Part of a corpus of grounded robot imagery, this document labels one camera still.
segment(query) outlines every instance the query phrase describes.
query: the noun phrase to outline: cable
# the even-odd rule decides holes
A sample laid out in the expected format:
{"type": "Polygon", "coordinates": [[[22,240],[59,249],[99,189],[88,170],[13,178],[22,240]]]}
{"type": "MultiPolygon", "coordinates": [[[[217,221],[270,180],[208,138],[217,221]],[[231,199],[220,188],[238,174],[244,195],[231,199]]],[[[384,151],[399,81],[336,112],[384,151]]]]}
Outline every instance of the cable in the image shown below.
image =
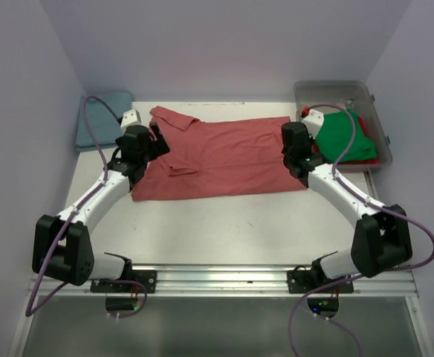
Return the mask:
{"type": "MultiPolygon", "coordinates": [[[[390,269],[390,271],[400,271],[400,270],[410,270],[410,269],[414,269],[414,268],[420,268],[422,266],[426,266],[427,264],[429,264],[430,262],[432,262],[434,260],[434,234],[430,231],[430,229],[428,229],[425,225],[423,225],[422,223],[420,223],[419,221],[416,221],[413,218],[404,216],[402,214],[393,212],[391,210],[388,210],[387,208],[384,207],[380,207],[377,206],[371,202],[366,201],[366,199],[364,197],[362,197],[361,195],[359,195],[357,192],[355,192],[353,189],[351,189],[340,177],[339,175],[337,175],[336,170],[337,170],[337,165],[340,163],[340,161],[343,159],[343,157],[347,154],[347,152],[349,151],[349,149],[351,149],[352,144],[354,143],[354,139],[356,137],[356,123],[354,122],[354,118],[352,117],[352,115],[346,110],[346,108],[343,108],[341,106],[337,106],[335,104],[317,104],[315,106],[310,106],[308,108],[308,110],[311,109],[315,109],[315,108],[320,108],[320,107],[330,107],[330,108],[335,108],[340,110],[341,112],[344,112],[350,119],[351,121],[351,126],[352,126],[352,135],[351,135],[351,139],[348,142],[348,145],[346,146],[346,148],[343,150],[343,152],[337,157],[337,159],[334,161],[332,168],[331,168],[331,173],[334,177],[334,179],[337,181],[337,183],[339,183],[347,192],[349,192],[351,195],[353,195],[353,197],[355,197],[358,201],[364,203],[365,205],[369,206],[370,208],[373,208],[375,210],[379,210],[381,212],[384,212],[386,214],[389,214],[391,216],[394,216],[395,218],[398,219],[402,219],[404,221],[407,221],[408,223],[413,224],[414,226],[420,228],[422,231],[424,231],[428,237],[430,238],[430,241],[432,242],[433,245],[433,249],[432,249],[432,253],[430,254],[430,256],[425,259],[422,260],[419,263],[413,264],[413,265],[408,265],[408,266],[400,266],[394,269],[390,269]]],[[[310,292],[307,292],[306,294],[304,294],[300,299],[298,299],[298,301],[294,304],[293,309],[290,312],[290,318],[288,319],[288,338],[290,340],[290,345],[291,345],[291,349],[293,350],[293,353],[296,357],[300,357],[301,355],[298,353],[296,345],[294,344],[293,341],[293,327],[292,327],[292,321],[293,321],[293,317],[295,312],[297,311],[299,305],[301,305],[301,303],[310,295],[315,294],[317,292],[320,292],[322,290],[331,288],[333,286],[337,286],[340,285],[342,283],[347,283],[347,282],[351,282],[357,279],[362,278],[363,275],[359,274],[356,275],[354,277],[349,277],[347,279],[344,280],[338,280],[338,281],[334,281],[333,283],[330,284],[326,284],[324,286],[321,286],[319,288],[316,288],[314,290],[311,290],[310,292]]],[[[343,325],[340,322],[337,321],[333,321],[332,319],[329,319],[329,322],[332,322],[335,325],[338,325],[339,327],[341,327],[342,329],[344,329],[345,331],[347,331],[348,334],[350,334],[350,336],[354,339],[356,345],[357,345],[357,350],[359,353],[359,357],[361,357],[363,355],[363,351],[362,351],[362,347],[361,344],[359,342],[359,340],[357,339],[356,335],[345,325],[343,325]]]]}
{"type": "Polygon", "coordinates": [[[129,314],[123,314],[123,315],[121,315],[119,312],[117,312],[114,315],[110,314],[111,316],[114,316],[115,318],[121,319],[121,318],[130,318],[131,316],[135,316],[137,313],[139,313],[139,311],[141,311],[143,309],[144,305],[146,304],[146,302],[148,300],[148,292],[146,290],[146,287],[143,284],[141,284],[141,283],[139,283],[137,281],[133,281],[133,280],[110,280],[110,279],[104,279],[104,280],[101,280],[101,281],[103,281],[105,283],[108,283],[108,284],[134,285],[134,286],[139,287],[141,290],[143,290],[144,298],[143,298],[143,302],[141,303],[140,307],[138,307],[135,311],[130,312],[129,314]]]}
{"type": "MultiPolygon", "coordinates": [[[[90,99],[98,100],[100,103],[102,103],[109,110],[109,112],[114,116],[114,118],[116,120],[118,120],[118,116],[116,116],[116,114],[108,106],[108,104],[106,104],[99,97],[91,95],[91,96],[86,97],[83,101],[83,122],[84,122],[85,127],[88,131],[88,134],[90,135],[91,140],[93,141],[93,144],[95,145],[95,147],[98,150],[98,153],[100,154],[101,161],[103,163],[103,171],[104,171],[103,181],[106,182],[108,180],[108,166],[106,164],[105,154],[103,153],[103,150],[101,149],[101,146],[98,143],[98,140],[95,138],[95,136],[93,134],[93,130],[91,129],[90,123],[88,122],[88,118],[86,116],[86,103],[90,99]]],[[[39,273],[37,274],[36,282],[33,285],[32,292],[30,293],[29,301],[27,302],[27,308],[25,310],[25,316],[26,317],[29,318],[30,316],[35,314],[37,312],[37,310],[40,309],[42,306],[44,306],[61,288],[63,288],[65,285],[67,285],[67,283],[62,283],[62,284],[58,285],[49,295],[47,295],[42,301],[37,303],[37,305],[35,307],[32,307],[33,302],[35,301],[35,299],[37,297],[37,293],[39,292],[40,284],[42,283],[42,280],[45,276],[45,270],[47,270],[48,264],[52,258],[52,254],[54,253],[55,248],[58,246],[59,241],[62,240],[63,238],[65,238],[64,233],[67,231],[67,228],[70,225],[72,219],[77,214],[77,211],[80,210],[80,208],[83,207],[83,205],[91,197],[93,197],[103,186],[104,186],[104,183],[100,182],[97,186],[95,186],[95,188],[93,190],[91,190],[88,193],[88,195],[83,197],[83,199],[80,202],[78,202],[78,204],[76,206],[76,210],[73,210],[70,213],[70,216],[68,216],[68,218],[65,220],[65,223],[60,228],[59,232],[56,234],[50,248],[47,251],[47,254],[45,255],[44,261],[42,262],[42,264],[40,266],[40,270],[39,270],[39,273]]]]}

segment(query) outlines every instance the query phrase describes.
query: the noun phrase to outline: gray floor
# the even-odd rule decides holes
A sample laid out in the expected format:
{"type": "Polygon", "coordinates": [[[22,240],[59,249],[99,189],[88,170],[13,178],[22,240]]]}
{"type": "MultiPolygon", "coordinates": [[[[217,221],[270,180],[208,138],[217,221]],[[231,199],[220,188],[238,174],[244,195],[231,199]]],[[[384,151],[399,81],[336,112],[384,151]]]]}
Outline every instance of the gray floor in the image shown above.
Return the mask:
{"type": "MultiPolygon", "coordinates": [[[[159,298],[118,323],[104,297],[55,297],[33,319],[24,357],[292,356],[290,298],[159,298]]],[[[335,319],[350,326],[365,357],[420,356],[403,298],[342,298],[335,319]]],[[[340,328],[298,311],[294,340],[302,356],[357,356],[340,328]]]]}

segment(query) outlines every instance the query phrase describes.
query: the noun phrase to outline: red cloth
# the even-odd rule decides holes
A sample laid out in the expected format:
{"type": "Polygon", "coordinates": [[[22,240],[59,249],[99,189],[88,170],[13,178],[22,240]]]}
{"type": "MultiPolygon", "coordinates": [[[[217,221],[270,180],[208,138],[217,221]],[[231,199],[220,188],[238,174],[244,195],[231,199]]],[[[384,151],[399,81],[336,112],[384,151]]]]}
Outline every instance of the red cloth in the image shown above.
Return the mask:
{"type": "Polygon", "coordinates": [[[305,188],[283,165],[281,126],[289,117],[205,123],[160,106],[151,114],[171,152],[149,164],[134,201],[305,188]]]}

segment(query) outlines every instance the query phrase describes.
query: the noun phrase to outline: black mounting plate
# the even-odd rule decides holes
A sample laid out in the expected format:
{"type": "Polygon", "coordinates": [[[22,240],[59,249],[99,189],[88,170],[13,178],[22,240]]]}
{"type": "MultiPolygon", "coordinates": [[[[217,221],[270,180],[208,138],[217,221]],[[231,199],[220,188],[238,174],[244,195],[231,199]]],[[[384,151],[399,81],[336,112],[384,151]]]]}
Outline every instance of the black mounting plate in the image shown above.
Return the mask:
{"type": "MultiPolygon", "coordinates": [[[[156,270],[133,270],[129,279],[143,284],[148,294],[154,294],[158,273],[156,270]]],[[[98,283],[93,280],[90,286],[90,292],[106,294],[131,293],[131,289],[132,285],[130,284],[113,284],[100,280],[98,280],[98,283]]]]}
{"type": "MultiPolygon", "coordinates": [[[[335,280],[329,280],[327,283],[330,283],[331,281],[344,280],[344,279],[346,279],[346,277],[341,277],[341,278],[335,279],[335,280]]],[[[294,271],[293,270],[288,270],[286,272],[286,282],[288,283],[288,292],[290,294],[305,294],[305,293],[311,291],[312,289],[314,289],[314,287],[298,284],[297,280],[294,278],[294,271]]],[[[340,294],[351,294],[354,292],[354,286],[352,285],[351,281],[349,281],[347,283],[342,283],[338,286],[339,286],[339,293],[340,294]]],[[[331,294],[332,291],[333,291],[333,288],[329,288],[329,289],[321,290],[319,293],[331,294]]]]}

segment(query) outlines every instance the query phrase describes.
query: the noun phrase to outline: gray plastic bin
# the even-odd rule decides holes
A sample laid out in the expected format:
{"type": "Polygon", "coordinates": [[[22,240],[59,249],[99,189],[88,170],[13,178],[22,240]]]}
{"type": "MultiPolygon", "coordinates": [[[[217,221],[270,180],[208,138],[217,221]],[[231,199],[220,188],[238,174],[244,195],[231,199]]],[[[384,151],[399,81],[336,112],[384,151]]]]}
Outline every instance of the gray plastic bin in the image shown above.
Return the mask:
{"type": "MultiPolygon", "coordinates": [[[[364,83],[355,80],[303,80],[294,85],[298,116],[305,106],[331,103],[351,109],[363,119],[367,136],[374,142],[379,164],[341,164],[340,170],[356,172],[380,169],[392,162],[389,139],[383,133],[382,126],[370,95],[364,83]]],[[[324,114],[336,112],[332,108],[318,109],[324,114]]]]}

